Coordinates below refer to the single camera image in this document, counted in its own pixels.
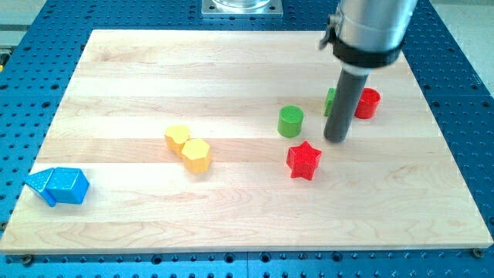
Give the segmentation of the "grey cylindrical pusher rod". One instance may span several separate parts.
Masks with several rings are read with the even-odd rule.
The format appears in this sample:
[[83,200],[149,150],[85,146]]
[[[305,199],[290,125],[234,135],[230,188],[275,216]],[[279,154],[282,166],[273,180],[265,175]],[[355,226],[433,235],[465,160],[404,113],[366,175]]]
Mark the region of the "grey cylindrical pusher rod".
[[367,78],[368,69],[343,68],[341,70],[323,131],[328,141],[342,143],[346,139]]

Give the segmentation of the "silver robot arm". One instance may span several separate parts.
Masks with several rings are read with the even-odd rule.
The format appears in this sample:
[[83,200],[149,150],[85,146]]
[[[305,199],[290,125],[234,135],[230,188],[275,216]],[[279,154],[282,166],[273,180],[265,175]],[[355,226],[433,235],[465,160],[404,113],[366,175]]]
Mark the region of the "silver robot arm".
[[342,69],[323,131],[333,143],[346,139],[371,70],[394,63],[417,0],[342,0],[328,15],[319,49],[332,46]]

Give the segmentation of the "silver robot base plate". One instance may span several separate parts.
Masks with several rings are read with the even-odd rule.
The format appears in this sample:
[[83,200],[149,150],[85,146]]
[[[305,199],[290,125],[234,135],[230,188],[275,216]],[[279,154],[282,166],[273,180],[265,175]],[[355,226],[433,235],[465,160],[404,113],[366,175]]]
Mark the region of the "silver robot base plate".
[[282,16],[282,0],[201,0],[205,17]]

